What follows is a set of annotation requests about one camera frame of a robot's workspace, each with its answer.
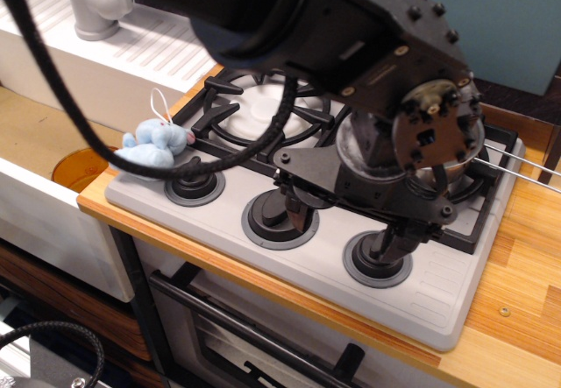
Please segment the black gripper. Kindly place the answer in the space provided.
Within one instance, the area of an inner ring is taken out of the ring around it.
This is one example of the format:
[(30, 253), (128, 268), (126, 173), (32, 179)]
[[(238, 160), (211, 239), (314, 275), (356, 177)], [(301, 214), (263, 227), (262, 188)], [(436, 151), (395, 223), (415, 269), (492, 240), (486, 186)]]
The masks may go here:
[(430, 239), (429, 228), (453, 222), (458, 212), (448, 186), (463, 174), (484, 142), (479, 92), (468, 83), (427, 81), (388, 110), (354, 109), (338, 126), (333, 145), (288, 148), (273, 162), (294, 228), (305, 232), (312, 209), (332, 205), (376, 216), (388, 225), (374, 251), (390, 265)]

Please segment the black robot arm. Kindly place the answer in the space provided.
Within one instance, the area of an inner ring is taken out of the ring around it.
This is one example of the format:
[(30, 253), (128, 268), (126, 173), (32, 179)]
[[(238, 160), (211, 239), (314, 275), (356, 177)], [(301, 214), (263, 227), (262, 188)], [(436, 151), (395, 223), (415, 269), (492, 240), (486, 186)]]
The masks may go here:
[(183, 167), (179, 177), (236, 166), (270, 145), (294, 106), (297, 81), (350, 106), (334, 148), (275, 154), (283, 215), (302, 233), (331, 205), (384, 215), (386, 229), (351, 247), (368, 276), (395, 272), (456, 215), (448, 163), (481, 148), (479, 99), (441, 4), (430, 0), (149, 0), (187, 15), (225, 67), (280, 71), (272, 125), (241, 153)]

